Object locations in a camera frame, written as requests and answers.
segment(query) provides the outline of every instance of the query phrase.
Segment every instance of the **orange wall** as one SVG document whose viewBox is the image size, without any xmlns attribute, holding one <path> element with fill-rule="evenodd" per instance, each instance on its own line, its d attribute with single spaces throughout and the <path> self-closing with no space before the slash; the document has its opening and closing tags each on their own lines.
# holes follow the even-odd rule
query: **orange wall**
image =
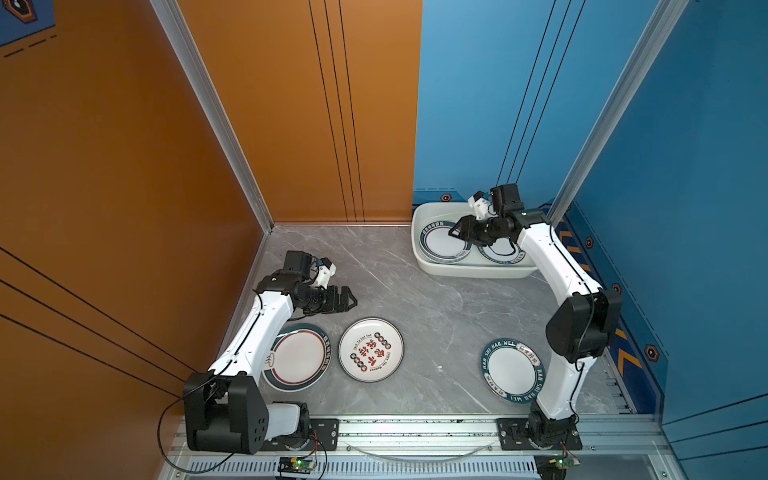
<svg viewBox="0 0 768 480">
<path fill-rule="evenodd" d="M 275 221 L 410 219 L 421 2 L 180 6 Z"/>
<path fill-rule="evenodd" d="M 205 369 L 258 223 L 149 2 L 59 1 L 55 13 L 55 38 L 0 55 L 0 246 Z M 2 251 L 0 279 L 190 373 Z M 183 381 L 2 284 L 0 313 L 181 392 Z M 172 395 L 2 318 L 0 346 L 3 478 L 159 472 L 155 428 Z M 166 445 L 179 413 L 166 418 Z"/>
</svg>

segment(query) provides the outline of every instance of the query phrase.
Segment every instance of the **marble floor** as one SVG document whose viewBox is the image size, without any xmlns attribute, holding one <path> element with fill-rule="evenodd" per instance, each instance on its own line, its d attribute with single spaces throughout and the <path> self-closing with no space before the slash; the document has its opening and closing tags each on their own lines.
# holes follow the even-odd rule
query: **marble floor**
<svg viewBox="0 0 768 480">
<path fill-rule="evenodd" d="M 278 270 L 287 250 L 330 258 L 337 268 L 331 284 L 348 285 L 359 305 L 309 319 L 330 336 L 328 371 L 295 393 L 261 381 L 267 402 L 301 400 L 317 415 L 528 413 L 529 405 L 510 403 L 491 391 L 480 374 L 480 356 L 493 339 L 511 337 L 530 346 L 548 366 L 545 325 L 558 306 L 539 272 L 522 280 L 428 275 L 411 251 L 410 227 L 276 227 L 257 278 Z M 406 345 L 397 371 L 376 383 L 352 379 L 336 358 L 343 332 L 367 316 L 396 325 Z M 600 359 L 588 373 L 577 412 L 623 411 L 610 361 Z"/>
</svg>

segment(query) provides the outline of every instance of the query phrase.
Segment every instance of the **blue wall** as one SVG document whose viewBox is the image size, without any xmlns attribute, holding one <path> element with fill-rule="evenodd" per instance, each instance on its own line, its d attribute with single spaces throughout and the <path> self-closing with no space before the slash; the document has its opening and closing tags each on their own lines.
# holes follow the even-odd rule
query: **blue wall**
<svg viewBox="0 0 768 480">
<path fill-rule="evenodd" d="M 690 2 L 577 196 L 667 354 L 663 425 L 696 479 L 768 456 L 766 24 L 766 2 Z"/>
<path fill-rule="evenodd" d="M 416 203 L 439 201 L 441 193 L 452 190 L 458 192 L 455 199 L 468 198 L 496 185 L 552 10 L 502 171 L 505 183 L 515 163 L 510 180 L 515 181 L 583 0 L 572 0 L 565 15 L 568 3 L 557 0 L 552 10 L 550 1 L 424 1 Z M 587 0 L 520 178 L 526 203 L 535 207 L 558 192 L 656 4 L 656 0 Z"/>
</svg>

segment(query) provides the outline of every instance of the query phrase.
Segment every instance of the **plate with red rim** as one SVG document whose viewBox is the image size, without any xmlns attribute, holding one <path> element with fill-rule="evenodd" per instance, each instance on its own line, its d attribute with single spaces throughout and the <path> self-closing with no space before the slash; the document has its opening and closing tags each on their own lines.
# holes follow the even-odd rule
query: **plate with red rim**
<svg viewBox="0 0 768 480">
<path fill-rule="evenodd" d="M 262 375 L 281 392 L 298 392 L 317 382 L 331 361 L 328 334 L 317 325 L 283 327 L 266 358 Z"/>
<path fill-rule="evenodd" d="M 365 318 L 354 322 L 342 335 L 339 361 L 355 380 L 378 382 L 397 370 L 403 346 L 400 331 L 390 322 Z"/>
</svg>

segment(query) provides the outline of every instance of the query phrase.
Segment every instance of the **white plate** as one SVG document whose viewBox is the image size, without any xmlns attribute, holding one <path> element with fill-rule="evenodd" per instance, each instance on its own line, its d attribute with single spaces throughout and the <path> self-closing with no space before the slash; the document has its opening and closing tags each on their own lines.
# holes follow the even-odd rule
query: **white plate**
<svg viewBox="0 0 768 480">
<path fill-rule="evenodd" d="M 422 229 L 419 240 L 424 254 L 437 263 L 456 263 L 469 254 L 472 245 L 448 235 L 454 222 L 438 220 Z"/>
<path fill-rule="evenodd" d="M 331 343 L 323 329 L 298 323 L 280 330 L 262 374 L 275 389 L 296 392 L 319 380 L 330 361 Z"/>
<path fill-rule="evenodd" d="M 339 342 L 339 360 L 349 376 L 378 382 L 392 375 L 402 361 L 402 337 L 386 320 L 366 318 L 352 324 Z"/>
<path fill-rule="evenodd" d="M 491 390 L 513 403 L 530 403 L 544 386 L 538 355 L 515 339 L 497 339 L 482 352 L 480 370 Z"/>
<path fill-rule="evenodd" d="M 478 247 L 478 250 L 488 260 L 500 265 L 514 265 L 525 258 L 525 252 L 508 238 L 500 238 L 489 247 Z"/>
</svg>

